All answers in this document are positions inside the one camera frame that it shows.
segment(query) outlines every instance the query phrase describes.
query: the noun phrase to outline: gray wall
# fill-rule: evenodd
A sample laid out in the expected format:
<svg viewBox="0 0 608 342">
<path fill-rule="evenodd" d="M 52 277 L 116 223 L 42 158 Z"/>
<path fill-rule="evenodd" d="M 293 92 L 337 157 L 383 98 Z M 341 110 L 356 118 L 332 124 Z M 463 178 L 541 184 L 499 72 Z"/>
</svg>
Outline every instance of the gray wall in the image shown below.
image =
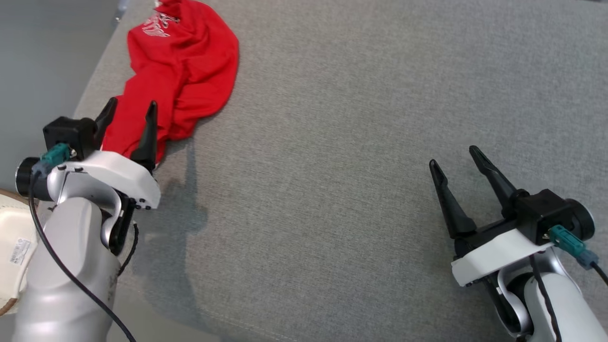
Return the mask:
<svg viewBox="0 0 608 342">
<path fill-rule="evenodd" d="M 18 163 L 46 151 L 44 125 L 58 116 L 73 115 L 114 31 L 117 3 L 2 2 L 0 188 L 14 191 Z"/>
</svg>

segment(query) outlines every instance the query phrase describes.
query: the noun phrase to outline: cable connector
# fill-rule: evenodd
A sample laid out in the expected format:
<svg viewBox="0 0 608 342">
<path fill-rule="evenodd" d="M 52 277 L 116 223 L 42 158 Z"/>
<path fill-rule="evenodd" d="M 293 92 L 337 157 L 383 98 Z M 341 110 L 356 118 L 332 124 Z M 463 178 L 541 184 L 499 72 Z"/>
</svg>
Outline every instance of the cable connector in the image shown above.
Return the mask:
<svg viewBox="0 0 608 342">
<path fill-rule="evenodd" d="M 576 261 L 585 270 L 591 270 L 593 263 L 598 263 L 599 258 L 590 250 L 581 239 L 577 238 L 568 229 L 556 225 L 549 230 L 549 239 L 556 247 L 568 252 L 576 258 Z"/>
<path fill-rule="evenodd" d="M 53 146 L 47 153 L 40 157 L 40 160 L 32 167 L 32 175 L 40 173 L 40 178 L 48 176 L 53 168 L 64 163 L 71 157 L 71 148 L 67 144 L 60 142 Z"/>
</svg>

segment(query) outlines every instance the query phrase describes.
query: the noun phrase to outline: gray couch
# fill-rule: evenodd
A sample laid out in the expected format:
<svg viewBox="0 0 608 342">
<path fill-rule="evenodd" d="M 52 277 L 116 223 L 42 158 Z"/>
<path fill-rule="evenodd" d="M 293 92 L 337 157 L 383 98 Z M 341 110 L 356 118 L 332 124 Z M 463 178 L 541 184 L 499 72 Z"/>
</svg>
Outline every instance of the gray couch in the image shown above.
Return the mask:
<svg viewBox="0 0 608 342">
<path fill-rule="evenodd" d="M 133 74 L 131 0 L 78 107 Z M 500 217 L 476 144 L 517 186 L 595 215 L 608 265 L 608 5 L 575 0 L 212 0 L 240 39 L 229 103 L 156 171 L 162 205 L 119 280 L 227 341 L 511 341 L 460 288 L 429 175 Z M 564 263 L 605 328 L 608 288 Z"/>
</svg>

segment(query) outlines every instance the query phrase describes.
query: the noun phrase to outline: label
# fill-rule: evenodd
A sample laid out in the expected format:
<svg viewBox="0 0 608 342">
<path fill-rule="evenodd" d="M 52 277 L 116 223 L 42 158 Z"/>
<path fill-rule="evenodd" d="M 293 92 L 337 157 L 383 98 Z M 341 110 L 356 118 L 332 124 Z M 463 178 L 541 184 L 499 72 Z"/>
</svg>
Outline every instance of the label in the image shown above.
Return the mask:
<svg viewBox="0 0 608 342">
<path fill-rule="evenodd" d="M 26 257 L 27 250 L 30 249 L 31 244 L 32 243 L 30 240 L 19 238 L 15 244 L 15 247 L 13 248 L 13 254 L 10 255 L 10 263 L 21 265 L 23 263 L 23 259 Z"/>
</svg>

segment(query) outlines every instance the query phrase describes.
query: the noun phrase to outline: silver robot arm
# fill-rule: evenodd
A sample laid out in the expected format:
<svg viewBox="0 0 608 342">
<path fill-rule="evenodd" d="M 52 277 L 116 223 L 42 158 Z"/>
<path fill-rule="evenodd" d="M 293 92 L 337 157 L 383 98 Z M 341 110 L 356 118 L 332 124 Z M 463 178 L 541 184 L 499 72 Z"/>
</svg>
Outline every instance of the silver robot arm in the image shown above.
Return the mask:
<svg viewBox="0 0 608 342">
<path fill-rule="evenodd" d="M 582 241 L 595 232 L 590 213 L 577 201 L 548 189 L 536 195 L 517 190 L 478 147 L 471 146 L 469 151 L 502 205 L 503 220 L 478 228 L 448 189 L 438 163 L 431 160 L 437 197 L 454 240 L 455 280 L 460 286 L 482 283 L 505 329 L 518 341 L 608 342 L 579 287 L 562 266 L 561 250 L 556 247 L 564 247 L 556 238 L 564 236 L 584 249 Z M 589 269 L 597 260 L 581 254 L 577 261 Z"/>
<path fill-rule="evenodd" d="M 156 104 L 150 105 L 139 148 L 131 159 L 98 150 L 116 104 L 112 98 L 95 122 L 59 118 L 46 126 L 49 152 L 41 159 L 27 158 L 16 173 L 21 195 L 57 204 L 44 225 L 44 235 L 61 263 L 110 310 L 120 269 L 117 256 L 131 216 L 136 209 L 156 209 L 161 199 L 151 175 L 156 161 Z M 111 317 L 40 246 L 27 271 L 13 342 L 101 342 L 111 324 Z"/>
</svg>

